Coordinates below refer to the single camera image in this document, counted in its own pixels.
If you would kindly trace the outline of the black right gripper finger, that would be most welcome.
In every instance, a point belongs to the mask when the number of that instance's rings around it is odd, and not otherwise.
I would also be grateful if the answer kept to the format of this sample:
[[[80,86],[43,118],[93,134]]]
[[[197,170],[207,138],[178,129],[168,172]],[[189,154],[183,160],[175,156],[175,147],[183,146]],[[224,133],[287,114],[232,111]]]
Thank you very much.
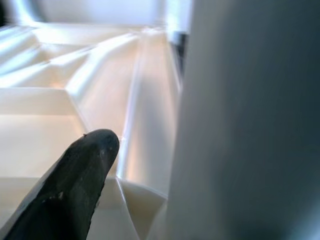
[[[96,129],[74,141],[25,195],[0,229],[2,240],[84,240],[120,148]]]

